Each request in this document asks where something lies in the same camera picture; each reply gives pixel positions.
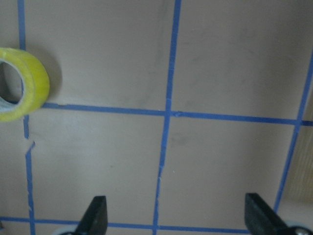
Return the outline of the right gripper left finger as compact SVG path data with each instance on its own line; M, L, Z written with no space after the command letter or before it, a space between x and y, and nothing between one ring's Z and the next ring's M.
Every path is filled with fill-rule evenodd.
M96 196L75 229L76 235L105 235L108 228L107 201Z

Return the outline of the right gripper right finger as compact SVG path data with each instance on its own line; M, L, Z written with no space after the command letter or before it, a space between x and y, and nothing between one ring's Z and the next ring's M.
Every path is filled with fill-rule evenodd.
M289 227L257 193L245 195L245 225L251 235L292 235Z

